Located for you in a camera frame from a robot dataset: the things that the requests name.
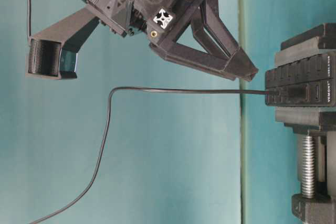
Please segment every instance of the gripper jaw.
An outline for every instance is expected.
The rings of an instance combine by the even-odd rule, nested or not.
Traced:
[[[189,25],[207,53],[177,43],[181,31]],[[164,60],[230,80],[252,81],[258,72],[220,19],[218,0],[195,0],[185,12],[185,19],[180,19],[163,40],[150,47]]]

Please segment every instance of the threaded rod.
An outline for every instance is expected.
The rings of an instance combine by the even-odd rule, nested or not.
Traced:
[[[302,141],[302,196],[315,197],[315,142],[312,136],[305,136]]]

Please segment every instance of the black cable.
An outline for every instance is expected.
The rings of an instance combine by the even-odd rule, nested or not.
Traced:
[[[31,11],[32,11],[32,0],[27,0],[27,39],[29,40],[32,35],[32,21],[31,21]]]
[[[93,177],[89,183],[89,185],[85,188],[85,190],[72,202],[70,202],[68,205],[64,206],[63,208],[53,212],[52,214],[49,214],[43,218],[40,218],[36,221],[31,222],[30,224],[38,224],[42,221],[45,221],[55,215],[60,214],[61,212],[67,210],[71,206],[73,206],[75,203],[77,203],[91,188],[93,183],[96,180],[98,170],[100,167],[100,162],[103,156],[103,151],[106,143],[106,138],[109,132],[110,127],[110,121],[111,121],[111,109],[112,109],[112,97],[113,95],[120,90],[133,90],[133,91],[141,91],[141,92],[150,92],[150,93],[175,93],[175,94],[260,94],[260,95],[275,95],[277,92],[273,91],[257,91],[257,90],[189,90],[189,89],[152,89],[152,88],[142,88],[142,87],[118,87],[113,89],[108,98],[108,106],[107,106],[107,119],[106,119],[106,126],[103,134],[103,140],[101,142],[100,151],[98,155],[98,160],[96,167],[93,172]]]
[[[27,0],[27,39],[29,40],[30,36],[32,35],[32,21],[31,21],[31,11],[32,11],[32,0]],[[275,95],[278,94],[277,92],[273,92],[273,91],[257,91],[257,90],[187,90],[187,89],[152,89],[152,88],[141,88],[141,87],[118,87],[113,89],[110,92],[109,98],[108,98],[108,108],[107,108],[107,119],[106,119],[106,125],[105,125],[105,130],[104,130],[104,134],[103,134],[103,139],[101,142],[101,146],[100,146],[100,151],[99,151],[99,155],[98,155],[98,160],[96,163],[96,167],[94,169],[93,172],[93,176],[92,179],[89,183],[89,185],[85,188],[85,190],[76,198],[74,199],[72,202],[70,202],[69,204],[67,204],[66,206],[62,207],[61,209],[45,216],[42,217],[38,220],[35,220],[33,222],[31,222],[30,224],[38,224],[41,223],[47,219],[50,219],[60,213],[62,213],[63,211],[67,210],[68,208],[70,208],[71,206],[73,206],[74,204],[76,204],[92,187],[93,183],[96,180],[98,171],[99,171],[99,167],[100,167],[100,163],[101,163],[101,159],[103,156],[103,151],[104,151],[104,147],[105,147],[105,143],[106,143],[106,139],[107,139],[107,134],[109,131],[109,127],[110,127],[110,122],[111,122],[111,109],[112,109],[112,97],[113,95],[120,90],[134,90],[134,91],[142,91],[142,92],[151,92],[151,93],[175,93],[175,94],[260,94],[260,95]]]

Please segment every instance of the teal wall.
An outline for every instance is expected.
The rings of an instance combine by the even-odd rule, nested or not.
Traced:
[[[82,7],[33,0],[33,32]],[[220,8],[237,37],[238,1]],[[49,214],[87,185],[111,88],[239,86],[161,60],[142,35],[122,39],[102,26],[80,52],[78,80],[26,78],[26,0],[1,0],[0,10],[0,223]],[[240,223],[239,96],[124,92],[113,112],[97,182],[46,223]]]
[[[249,89],[264,89],[280,43],[321,23],[336,22],[336,0],[240,0],[244,47],[260,69]],[[291,214],[291,196],[300,192],[296,138],[276,123],[275,109],[262,97],[245,97],[244,223],[301,223]]]

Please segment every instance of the blue background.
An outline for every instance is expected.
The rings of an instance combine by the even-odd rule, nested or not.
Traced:
[[[83,6],[33,0],[33,33]],[[238,0],[220,9],[238,37]],[[113,87],[239,87],[161,60],[143,35],[122,39],[103,26],[80,52],[78,80],[26,78],[26,0],[1,0],[0,10],[1,223],[28,223],[84,189]],[[182,42],[195,46],[190,32]],[[46,223],[240,223],[239,105],[237,95],[118,93],[97,182]]]
[[[336,0],[240,0],[241,38],[260,69],[249,89],[264,89],[280,43],[322,23],[336,22]],[[291,214],[291,196],[300,192],[296,138],[276,123],[262,97],[244,97],[244,223],[301,223]]]

